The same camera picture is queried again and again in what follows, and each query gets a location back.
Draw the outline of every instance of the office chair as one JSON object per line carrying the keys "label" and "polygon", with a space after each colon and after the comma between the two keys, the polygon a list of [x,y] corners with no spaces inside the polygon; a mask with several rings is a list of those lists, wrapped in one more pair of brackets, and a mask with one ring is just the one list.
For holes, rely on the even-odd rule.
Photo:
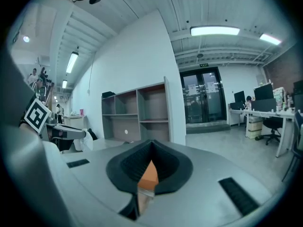
{"label": "office chair", "polygon": [[300,129],[303,123],[303,118],[301,117],[301,115],[296,112],[294,115],[294,144],[292,146],[292,152],[294,154],[292,161],[289,164],[289,167],[282,179],[282,181],[285,180],[291,166],[293,165],[293,169],[292,172],[294,171],[294,167],[296,166],[297,160],[301,160],[303,157],[303,150],[298,149],[298,145],[300,143],[300,139],[301,139],[301,134],[300,134]]}
{"label": "office chair", "polygon": [[283,119],[282,118],[276,118],[276,117],[272,117],[269,119],[266,119],[263,121],[263,124],[271,129],[271,134],[266,134],[266,135],[260,135],[257,136],[255,138],[255,140],[261,140],[264,137],[269,137],[269,139],[266,141],[266,145],[268,145],[268,143],[275,139],[276,141],[280,142],[280,138],[281,138],[281,134],[279,133],[278,129],[283,127]]}

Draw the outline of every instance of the glass door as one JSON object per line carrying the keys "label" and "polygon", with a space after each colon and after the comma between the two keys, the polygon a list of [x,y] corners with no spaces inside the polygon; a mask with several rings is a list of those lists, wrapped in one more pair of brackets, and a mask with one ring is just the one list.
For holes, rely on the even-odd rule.
{"label": "glass door", "polygon": [[223,120],[222,94],[220,91],[220,81],[216,73],[201,73],[203,85],[205,88],[205,98],[208,110],[208,122]]}
{"label": "glass door", "polygon": [[194,73],[182,79],[186,123],[202,123],[206,120],[205,100],[198,77]]}
{"label": "glass door", "polygon": [[226,120],[223,87],[217,68],[181,73],[186,123]]}

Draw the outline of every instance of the black monitor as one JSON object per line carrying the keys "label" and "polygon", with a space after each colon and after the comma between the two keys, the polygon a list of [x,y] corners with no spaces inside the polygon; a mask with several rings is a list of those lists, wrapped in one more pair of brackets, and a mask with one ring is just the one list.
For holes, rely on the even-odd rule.
{"label": "black monitor", "polygon": [[273,86],[267,84],[254,89],[256,100],[264,100],[274,98]]}
{"label": "black monitor", "polygon": [[303,94],[303,80],[294,83],[294,94]]}
{"label": "black monitor", "polygon": [[301,113],[303,113],[303,94],[294,96],[294,107],[296,110],[300,109]]}
{"label": "black monitor", "polygon": [[245,100],[244,91],[235,93],[235,94],[234,94],[234,97],[235,97],[235,102],[236,102],[236,103],[243,102],[243,104],[245,104],[246,100]]}

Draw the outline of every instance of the ceiling lamp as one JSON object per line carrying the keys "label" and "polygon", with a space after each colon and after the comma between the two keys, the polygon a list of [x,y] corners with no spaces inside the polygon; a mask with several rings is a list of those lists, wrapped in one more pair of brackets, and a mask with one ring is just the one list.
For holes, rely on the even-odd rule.
{"label": "ceiling lamp", "polygon": [[28,43],[28,42],[30,41],[30,39],[29,39],[28,36],[24,36],[24,37],[23,37],[23,40],[24,40],[24,42],[26,42],[26,43]]}
{"label": "ceiling lamp", "polygon": [[66,69],[67,73],[71,73],[71,70],[74,67],[74,64],[77,60],[78,55],[79,55],[79,53],[77,53],[77,52],[72,52],[71,53],[71,57],[70,57],[70,60],[68,62],[67,69]]}
{"label": "ceiling lamp", "polygon": [[238,35],[240,29],[226,26],[198,26],[191,27],[190,34],[198,35]]}
{"label": "ceiling lamp", "polygon": [[271,37],[271,36],[269,36],[267,34],[262,34],[260,36],[260,40],[265,40],[265,41],[270,42],[270,43],[275,44],[275,45],[278,45],[278,44],[280,44],[282,42],[282,41],[280,41],[280,40],[278,40],[278,39],[276,39],[274,37]]}
{"label": "ceiling lamp", "polygon": [[62,88],[66,88],[66,85],[67,85],[67,80],[63,80]]}

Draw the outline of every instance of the gray shelf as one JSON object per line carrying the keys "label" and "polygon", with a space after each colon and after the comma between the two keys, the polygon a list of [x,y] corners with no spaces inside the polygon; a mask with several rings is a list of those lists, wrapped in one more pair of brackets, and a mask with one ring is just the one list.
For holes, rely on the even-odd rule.
{"label": "gray shelf", "polygon": [[168,119],[146,119],[146,120],[140,120],[140,123],[168,123]]}
{"label": "gray shelf", "polygon": [[102,99],[105,139],[169,141],[165,86],[159,83]]}
{"label": "gray shelf", "polygon": [[168,118],[165,85],[138,90],[138,106],[140,121]]}
{"label": "gray shelf", "polygon": [[169,141],[169,124],[168,122],[160,123],[141,123],[141,138],[143,140],[164,140]]}
{"label": "gray shelf", "polygon": [[115,97],[116,114],[138,113],[137,92],[131,91]]}
{"label": "gray shelf", "polygon": [[116,114],[115,111],[115,97],[102,99],[102,113],[103,114]]}
{"label": "gray shelf", "polygon": [[138,114],[136,114],[136,113],[121,113],[121,114],[103,114],[102,116],[138,116]]}

